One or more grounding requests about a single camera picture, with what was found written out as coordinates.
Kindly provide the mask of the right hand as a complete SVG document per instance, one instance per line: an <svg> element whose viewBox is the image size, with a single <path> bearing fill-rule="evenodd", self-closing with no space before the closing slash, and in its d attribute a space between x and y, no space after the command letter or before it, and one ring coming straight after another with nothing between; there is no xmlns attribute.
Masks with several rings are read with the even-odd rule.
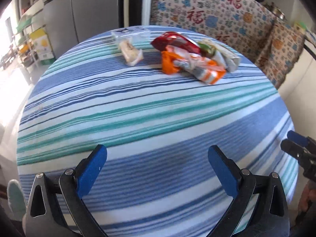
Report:
<svg viewBox="0 0 316 237"><path fill-rule="evenodd" d="M304 187L299 200L298 211L306 212L308 210L309 202L315 202L315 182L313 181L309 181Z"/></svg>

